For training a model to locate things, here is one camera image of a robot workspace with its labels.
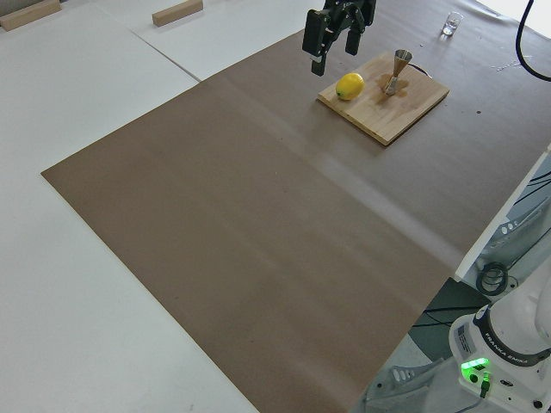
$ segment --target lemon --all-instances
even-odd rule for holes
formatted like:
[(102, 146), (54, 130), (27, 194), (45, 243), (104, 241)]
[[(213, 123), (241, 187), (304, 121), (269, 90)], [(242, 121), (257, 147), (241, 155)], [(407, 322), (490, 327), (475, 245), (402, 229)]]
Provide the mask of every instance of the lemon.
[(363, 78), (358, 73), (347, 73), (337, 82), (335, 91), (339, 99), (351, 101), (362, 93)]

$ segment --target clear glass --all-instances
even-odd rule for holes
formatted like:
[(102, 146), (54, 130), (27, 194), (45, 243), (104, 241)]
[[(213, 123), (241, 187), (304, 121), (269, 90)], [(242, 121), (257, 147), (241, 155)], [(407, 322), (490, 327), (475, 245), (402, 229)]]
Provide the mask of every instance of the clear glass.
[(457, 13), (456, 11), (449, 13), (448, 18), (444, 23), (444, 27), (442, 28), (442, 33), (447, 36), (453, 36), (459, 26), (459, 23), (461, 23), (461, 20), (463, 20), (463, 15), (460, 13)]

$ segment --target wooden cutting board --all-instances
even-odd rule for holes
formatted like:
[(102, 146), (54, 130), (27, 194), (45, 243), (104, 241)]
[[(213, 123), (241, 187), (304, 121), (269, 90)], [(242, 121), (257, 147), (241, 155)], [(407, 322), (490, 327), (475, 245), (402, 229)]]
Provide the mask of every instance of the wooden cutting board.
[(332, 84), (318, 99), (383, 145), (389, 145), (434, 108), (449, 89), (411, 66), (399, 75), (398, 91), (387, 96), (382, 89), (392, 76), (393, 52), (369, 60), (354, 72), (362, 75), (363, 92), (352, 101), (338, 99)]

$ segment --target copper jigger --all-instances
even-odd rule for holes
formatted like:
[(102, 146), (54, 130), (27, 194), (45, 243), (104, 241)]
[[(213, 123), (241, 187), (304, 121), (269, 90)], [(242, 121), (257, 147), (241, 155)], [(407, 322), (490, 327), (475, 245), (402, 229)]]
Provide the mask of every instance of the copper jigger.
[(410, 63), (412, 54), (404, 49), (399, 49), (394, 53), (394, 72), (385, 86), (385, 93), (392, 96), (396, 93), (396, 84), (398, 83), (399, 73)]

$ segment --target green light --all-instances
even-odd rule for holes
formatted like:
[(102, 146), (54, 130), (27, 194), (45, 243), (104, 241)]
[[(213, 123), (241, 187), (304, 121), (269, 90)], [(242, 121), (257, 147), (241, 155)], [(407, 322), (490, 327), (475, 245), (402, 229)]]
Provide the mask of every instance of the green light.
[(489, 361), (488, 359), (484, 359), (484, 358), (466, 361), (465, 363), (461, 364), (461, 369), (468, 370), (469, 368), (473, 368), (473, 367), (485, 366), (486, 364), (488, 364), (488, 361)]

